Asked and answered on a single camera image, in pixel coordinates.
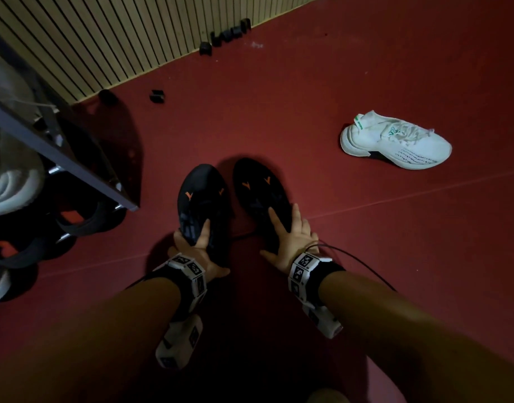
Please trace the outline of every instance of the metal frame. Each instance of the metal frame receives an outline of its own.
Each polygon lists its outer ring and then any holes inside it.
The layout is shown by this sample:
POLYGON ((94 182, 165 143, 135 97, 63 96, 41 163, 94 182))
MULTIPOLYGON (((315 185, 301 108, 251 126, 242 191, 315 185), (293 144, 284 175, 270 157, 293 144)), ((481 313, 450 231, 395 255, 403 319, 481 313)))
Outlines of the metal frame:
POLYGON ((124 207, 132 211, 138 210, 138 205, 127 195, 98 141, 89 133, 87 134, 99 148, 101 160, 104 162, 104 165, 110 174, 110 179, 106 181, 76 160, 72 147, 68 144, 65 134, 59 127, 59 123, 52 108, 48 106, 53 104, 68 120, 73 121, 82 130, 86 131, 86 128, 82 127, 81 121, 72 112, 71 107, 65 102, 65 100, 55 92, 52 87, 50 87, 46 81, 43 80, 39 74, 37 74, 35 70, 1 37, 0 56, 24 78, 28 86, 31 88, 35 102, 39 103, 39 106, 37 107, 45 120, 48 129, 46 132, 38 132, 32 127, 32 125, 28 124, 1 102, 0 128, 19 139, 24 144, 27 144, 39 154, 53 161, 56 166, 47 170, 49 175, 56 174, 62 170, 68 171, 102 194, 106 195, 108 198, 119 203, 117 209, 124 207))

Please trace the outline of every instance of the wooden slat wall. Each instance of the wooden slat wall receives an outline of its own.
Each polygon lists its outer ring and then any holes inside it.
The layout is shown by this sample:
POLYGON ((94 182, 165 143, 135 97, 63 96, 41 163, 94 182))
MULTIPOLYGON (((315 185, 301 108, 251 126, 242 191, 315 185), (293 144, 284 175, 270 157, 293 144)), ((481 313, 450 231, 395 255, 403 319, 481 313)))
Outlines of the wooden slat wall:
POLYGON ((0 34, 68 102, 313 0, 0 0, 0 34))

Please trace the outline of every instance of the black shoe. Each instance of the black shoe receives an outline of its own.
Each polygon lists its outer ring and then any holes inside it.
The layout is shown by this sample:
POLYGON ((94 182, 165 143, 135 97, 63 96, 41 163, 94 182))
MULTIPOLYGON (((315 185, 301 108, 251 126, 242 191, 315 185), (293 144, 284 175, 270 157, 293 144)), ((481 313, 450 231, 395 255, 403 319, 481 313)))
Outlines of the black shoe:
POLYGON ((210 219, 207 253, 219 266, 227 264, 231 203, 227 184, 212 165, 194 168, 182 183, 177 200, 179 223, 186 241, 194 246, 203 224, 210 219))
POLYGON ((257 222, 259 234, 265 237, 267 250, 276 253, 279 240, 270 222, 268 208, 276 211, 287 232, 293 223, 291 205, 280 180, 260 162, 242 158, 234 165, 233 183, 240 205, 257 222))

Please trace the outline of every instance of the red floor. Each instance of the red floor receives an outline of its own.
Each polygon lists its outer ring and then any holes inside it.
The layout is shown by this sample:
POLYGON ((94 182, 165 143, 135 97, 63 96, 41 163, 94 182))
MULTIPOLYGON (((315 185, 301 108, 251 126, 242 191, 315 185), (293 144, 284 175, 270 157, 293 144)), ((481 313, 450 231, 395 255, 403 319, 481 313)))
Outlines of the red floor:
MULTIPOLYGON (((31 291, 0 304, 0 357, 161 258, 192 167, 214 164, 230 182, 235 159, 250 155, 277 171, 324 241, 514 362, 514 0, 317 0, 212 58, 194 53, 113 91, 124 107, 92 99, 80 110, 113 157, 125 154, 120 173, 134 194, 141 186, 141 209, 42 264, 31 291), (148 100, 159 88, 164 105, 148 100), (371 109, 434 127, 450 159, 407 171, 344 154, 342 125, 371 109)), ((234 204, 233 234, 251 231, 234 204)), ((231 388, 267 390, 281 377, 296 390, 300 379, 303 391, 341 388, 353 402, 402 401, 355 345, 311 328, 259 247, 255 237, 234 244, 188 373, 219 365, 231 388)))

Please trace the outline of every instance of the hand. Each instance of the hand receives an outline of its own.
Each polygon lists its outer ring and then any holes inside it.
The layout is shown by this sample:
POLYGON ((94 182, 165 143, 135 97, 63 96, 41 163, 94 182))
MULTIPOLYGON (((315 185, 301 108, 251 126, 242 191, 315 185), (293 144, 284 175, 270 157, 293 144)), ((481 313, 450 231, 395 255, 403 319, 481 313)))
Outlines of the hand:
POLYGON ((207 283, 215 278, 221 278, 227 276, 231 271, 229 269, 222 268, 215 263, 210 261, 207 254, 207 246, 209 244, 210 237, 210 220, 207 219, 201 229, 201 235, 197 239, 195 246, 190 246, 186 239, 182 236, 180 230, 173 233, 173 239, 175 241, 175 247, 171 246, 167 251, 169 257, 173 257, 178 253, 182 253, 184 256, 193 257, 203 269, 205 269, 205 277, 207 283))
MULTIPOLYGON (((260 255, 267 259, 270 264, 276 266, 279 271, 289 274, 296 257, 300 256, 308 246, 317 244, 319 237, 315 232, 311 233, 311 227, 307 219, 302 220, 297 203, 293 205, 291 233, 287 233, 280 218, 277 217, 276 212, 272 208, 268 208, 268 215, 270 215, 274 230, 280 238, 280 249, 277 255, 266 250, 261 250, 260 255)), ((313 247, 308 252, 318 254, 319 248, 313 247)))

